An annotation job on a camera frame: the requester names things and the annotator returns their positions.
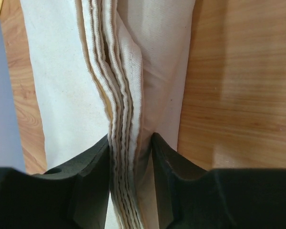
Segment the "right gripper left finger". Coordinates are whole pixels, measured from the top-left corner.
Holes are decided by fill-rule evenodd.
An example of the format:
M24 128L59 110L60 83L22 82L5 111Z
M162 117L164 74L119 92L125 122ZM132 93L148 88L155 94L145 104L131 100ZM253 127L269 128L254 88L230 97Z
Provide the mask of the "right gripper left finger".
M0 167L0 229L103 229L109 167L107 138L44 174Z

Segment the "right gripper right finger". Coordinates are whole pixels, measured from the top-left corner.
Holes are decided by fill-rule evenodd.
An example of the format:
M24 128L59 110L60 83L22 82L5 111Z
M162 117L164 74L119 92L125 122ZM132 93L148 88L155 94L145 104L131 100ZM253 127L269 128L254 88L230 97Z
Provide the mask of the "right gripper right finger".
M151 138L159 227L286 229L286 169L206 171Z

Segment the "beige cloth wrap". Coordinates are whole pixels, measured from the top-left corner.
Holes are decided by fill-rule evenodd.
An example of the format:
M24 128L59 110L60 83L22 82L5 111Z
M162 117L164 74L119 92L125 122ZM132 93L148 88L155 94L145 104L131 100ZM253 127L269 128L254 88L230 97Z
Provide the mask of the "beige cloth wrap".
M151 136L177 144L193 0L23 0L48 168L103 136L108 228L159 228Z

